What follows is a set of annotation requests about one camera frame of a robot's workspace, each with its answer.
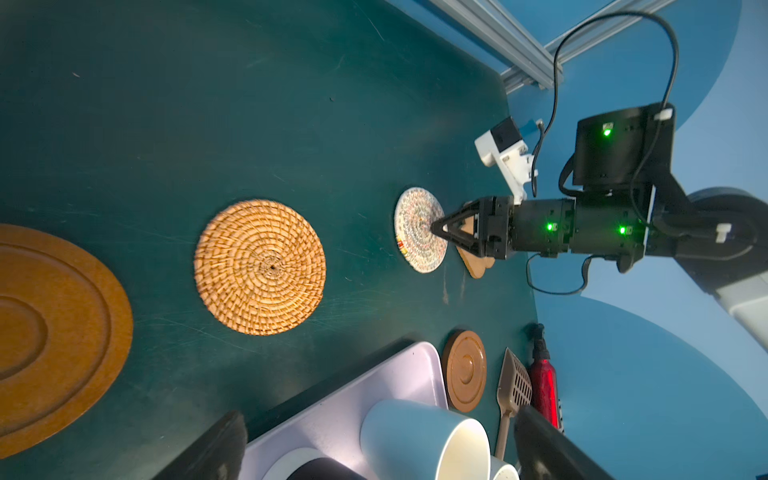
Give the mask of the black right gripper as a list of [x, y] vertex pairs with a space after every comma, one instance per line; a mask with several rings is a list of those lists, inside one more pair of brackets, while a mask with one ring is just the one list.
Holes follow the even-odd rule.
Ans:
[[[473, 224], [474, 235], [462, 230]], [[624, 196], [527, 200], [489, 197], [465, 203], [430, 225], [433, 235], [458, 248], [503, 259], [511, 252], [597, 255], [639, 260], [646, 229]]]

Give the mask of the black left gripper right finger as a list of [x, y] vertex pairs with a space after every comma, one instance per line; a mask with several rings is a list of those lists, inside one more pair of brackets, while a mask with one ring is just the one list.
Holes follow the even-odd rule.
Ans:
[[613, 479], [530, 405], [515, 418], [514, 439], [521, 479]]

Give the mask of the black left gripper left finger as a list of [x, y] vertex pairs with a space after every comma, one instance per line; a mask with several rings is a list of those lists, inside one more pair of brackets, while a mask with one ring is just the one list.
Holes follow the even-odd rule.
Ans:
[[227, 412], [154, 479], [237, 479], [247, 439], [242, 413]]

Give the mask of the brown wooden coaster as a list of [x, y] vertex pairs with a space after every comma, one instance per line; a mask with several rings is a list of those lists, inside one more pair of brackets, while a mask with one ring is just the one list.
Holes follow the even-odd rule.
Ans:
[[112, 386], [133, 316], [95, 256], [31, 228], [1, 227], [1, 456], [65, 429]]
[[449, 405], [469, 413], [480, 403], [487, 381], [487, 356], [484, 344], [473, 331], [451, 332], [441, 355], [445, 390]]

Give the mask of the light blue mug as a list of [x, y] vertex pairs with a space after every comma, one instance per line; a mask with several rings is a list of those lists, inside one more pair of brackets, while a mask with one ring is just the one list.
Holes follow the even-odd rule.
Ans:
[[475, 419], [431, 405], [382, 400], [367, 413], [362, 453], [380, 479], [487, 479], [490, 447]]

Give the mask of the round woven rattan coaster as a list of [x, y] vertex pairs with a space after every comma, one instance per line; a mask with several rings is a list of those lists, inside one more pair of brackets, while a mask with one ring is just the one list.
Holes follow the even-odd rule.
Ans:
[[194, 255], [197, 291], [228, 328], [254, 336], [287, 332], [320, 305], [327, 276], [310, 223], [271, 200], [235, 203], [202, 232]]

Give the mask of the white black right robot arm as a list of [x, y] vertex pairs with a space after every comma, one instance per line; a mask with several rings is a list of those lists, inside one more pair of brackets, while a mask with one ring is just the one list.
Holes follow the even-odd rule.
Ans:
[[479, 258], [569, 252], [612, 261], [620, 272], [645, 256], [671, 258], [765, 344], [767, 206], [737, 189], [685, 193], [671, 171], [675, 120], [673, 106], [661, 104], [582, 119], [554, 200], [526, 198], [533, 158], [505, 120], [476, 145], [510, 195], [467, 203], [430, 230]]

